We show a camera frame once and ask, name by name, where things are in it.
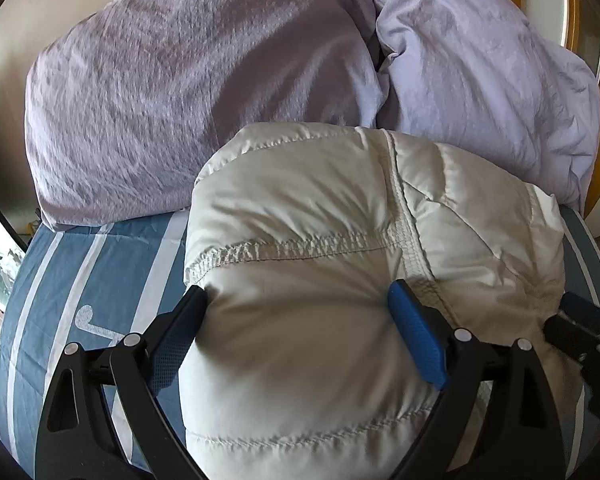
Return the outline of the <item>left lavender pillow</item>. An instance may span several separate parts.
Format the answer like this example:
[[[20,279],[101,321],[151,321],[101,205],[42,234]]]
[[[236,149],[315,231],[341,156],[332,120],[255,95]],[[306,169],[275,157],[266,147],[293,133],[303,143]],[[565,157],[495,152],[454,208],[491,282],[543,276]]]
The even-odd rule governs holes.
[[[370,127],[373,0],[114,0],[38,56],[24,137],[53,230],[177,211],[256,122]]]

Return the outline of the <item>blue striped bed sheet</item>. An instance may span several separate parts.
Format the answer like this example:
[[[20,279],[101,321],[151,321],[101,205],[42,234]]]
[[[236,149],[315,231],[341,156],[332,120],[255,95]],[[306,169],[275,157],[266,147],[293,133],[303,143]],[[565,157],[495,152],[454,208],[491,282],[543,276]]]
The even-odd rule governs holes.
[[[600,306],[600,250],[582,218],[562,207],[566,290]],[[38,228],[6,304],[0,338],[0,437],[33,477],[47,364],[68,342],[114,346],[171,311],[184,294],[188,211],[54,233]],[[568,472],[600,440],[582,387],[565,429]]]

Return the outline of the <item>right lavender pillow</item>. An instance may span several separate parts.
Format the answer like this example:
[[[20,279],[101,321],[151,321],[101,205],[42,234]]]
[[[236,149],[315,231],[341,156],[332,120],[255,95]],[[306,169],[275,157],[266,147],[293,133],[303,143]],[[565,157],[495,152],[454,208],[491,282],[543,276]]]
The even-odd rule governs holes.
[[[387,97],[376,124],[479,155],[582,209],[600,87],[510,0],[375,0]]]

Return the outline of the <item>beige puffer jacket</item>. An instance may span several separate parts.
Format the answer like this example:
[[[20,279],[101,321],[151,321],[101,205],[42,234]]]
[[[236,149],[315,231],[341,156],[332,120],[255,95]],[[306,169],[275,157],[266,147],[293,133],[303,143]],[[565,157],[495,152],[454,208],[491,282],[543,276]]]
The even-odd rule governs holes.
[[[210,304],[180,370],[212,479],[385,479],[436,390],[387,308],[396,280],[479,339],[529,339],[570,443],[577,365],[543,322],[565,289],[554,197],[448,144],[319,124],[242,128],[204,165],[184,281]]]

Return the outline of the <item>lavender pillow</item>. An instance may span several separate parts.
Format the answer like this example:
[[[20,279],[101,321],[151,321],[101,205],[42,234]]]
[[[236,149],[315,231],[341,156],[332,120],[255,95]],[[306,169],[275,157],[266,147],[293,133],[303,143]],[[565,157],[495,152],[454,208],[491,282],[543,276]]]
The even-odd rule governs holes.
[[[373,0],[114,0],[38,56],[24,137],[53,230],[177,211],[256,122],[370,127]]]
[[[479,155],[582,209],[600,87],[510,0],[375,0],[387,97],[376,124]]]

